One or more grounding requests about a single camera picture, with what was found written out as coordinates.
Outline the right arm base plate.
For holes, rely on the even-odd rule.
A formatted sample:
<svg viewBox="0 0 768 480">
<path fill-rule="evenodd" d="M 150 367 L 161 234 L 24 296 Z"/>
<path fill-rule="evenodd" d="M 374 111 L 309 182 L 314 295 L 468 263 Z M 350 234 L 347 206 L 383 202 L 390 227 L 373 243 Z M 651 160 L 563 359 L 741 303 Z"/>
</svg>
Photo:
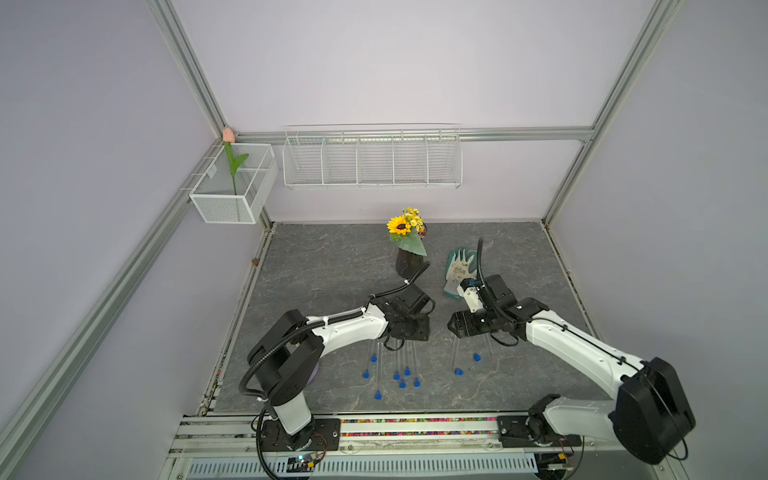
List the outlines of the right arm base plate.
<svg viewBox="0 0 768 480">
<path fill-rule="evenodd" d="M 543 418 L 528 414 L 497 417 L 499 441 L 504 448 L 522 447 L 580 447 L 578 435 L 557 434 Z"/>
</svg>

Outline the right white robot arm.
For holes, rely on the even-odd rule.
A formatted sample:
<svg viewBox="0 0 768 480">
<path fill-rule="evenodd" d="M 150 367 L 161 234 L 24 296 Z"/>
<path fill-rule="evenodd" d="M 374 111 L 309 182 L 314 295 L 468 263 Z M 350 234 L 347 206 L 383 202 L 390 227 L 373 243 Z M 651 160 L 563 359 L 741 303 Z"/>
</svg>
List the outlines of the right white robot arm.
<svg viewBox="0 0 768 480">
<path fill-rule="evenodd" d="M 696 420 L 675 368 L 655 357 L 644 360 L 614 348 L 572 325 L 546 304 L 519 299 L 500 275 L 485 275 L 482 250 L 452 257 L 448 275 L 467 307 L 451 316 L 449 330 L 458 338 L 506 333 L 511 348 L 521 342 L 539 347 L 568 363 L 606 394 L 604 400 L 576 400 L 548 394 L 517 424 L 502 425 L 502 439 L 549 446 L 578 436 L 619 443 L 638 460 L 658 465 L 670 457 L 683 462 L 686 436 Z"/>
</svg>

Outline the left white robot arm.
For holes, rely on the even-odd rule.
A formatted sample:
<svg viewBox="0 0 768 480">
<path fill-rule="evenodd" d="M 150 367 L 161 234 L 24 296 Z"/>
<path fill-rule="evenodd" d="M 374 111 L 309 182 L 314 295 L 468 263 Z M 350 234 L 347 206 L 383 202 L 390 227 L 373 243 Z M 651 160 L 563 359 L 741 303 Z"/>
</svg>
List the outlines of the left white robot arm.
<svg viewBox="0 0 768 480">
<path fill-rule="evenodd" d="M 248 353 L 239 393 L 258 399 L 285 434 L 308 431 L 314 418 L 304 390 L 323 356 L 369 340 L 393 352 L 409 341 L 429 340 L 435 301 L 416 284 L 429 266 L 355 309 L 324 316 L 285 312 Z"/>
</svg>

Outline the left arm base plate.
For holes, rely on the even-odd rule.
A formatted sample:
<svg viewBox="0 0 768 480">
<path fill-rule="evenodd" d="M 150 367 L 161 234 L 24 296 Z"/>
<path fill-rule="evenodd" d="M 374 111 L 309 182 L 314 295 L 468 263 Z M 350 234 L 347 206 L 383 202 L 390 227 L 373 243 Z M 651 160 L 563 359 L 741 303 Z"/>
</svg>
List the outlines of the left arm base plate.
<svg viewBox="0 0 768 480">
<path fill-rule="evenodd" d="M 279 421 L 267 419 L 257 438 L 265 452 L 337 451 L 341 440 L 341 421 L 315 418 L 298 433 L 289 435 Z"/>
</svg>

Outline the clear test tube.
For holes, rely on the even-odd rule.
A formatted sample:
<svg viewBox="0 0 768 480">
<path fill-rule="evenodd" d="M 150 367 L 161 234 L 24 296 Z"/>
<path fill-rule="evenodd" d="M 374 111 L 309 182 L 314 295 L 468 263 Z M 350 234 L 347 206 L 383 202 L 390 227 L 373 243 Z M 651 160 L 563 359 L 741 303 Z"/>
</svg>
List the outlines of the clear test tube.
<svg viewBox="0 0 768 480">
<path fill-rule="evenodd" d="M 411 353 L 410 368 L 411 368 L 413 387 L 419 388 L 421 386 L 421 376 L 419 371 L 419 362 L 418 362 L 415 342 L 412 342 L 410 344 L 410 353 Z"/>
</svg>

